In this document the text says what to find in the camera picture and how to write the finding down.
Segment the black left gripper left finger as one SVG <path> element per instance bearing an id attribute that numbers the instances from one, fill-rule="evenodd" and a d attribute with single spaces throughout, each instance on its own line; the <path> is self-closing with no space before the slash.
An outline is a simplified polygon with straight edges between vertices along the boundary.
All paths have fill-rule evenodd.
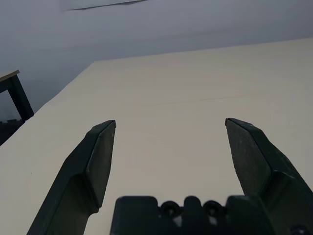
<path id="1" fill-rule="evenodd" d="M 61 166 L 29 235 L 82 235 L 102 207 L 112 165 L 116 122 L 92 127 Z"/>

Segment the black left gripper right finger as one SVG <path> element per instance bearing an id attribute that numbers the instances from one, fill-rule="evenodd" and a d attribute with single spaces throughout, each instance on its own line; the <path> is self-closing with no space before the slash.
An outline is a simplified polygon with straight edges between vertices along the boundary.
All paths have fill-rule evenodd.
<path id="1" fill-rule="evenodd" d="M 313 233 L 313 192 L 264 132 L 251 123 L 227 118 L 233 165 L 245 195 L 263 204 L 278 235 Z"/>

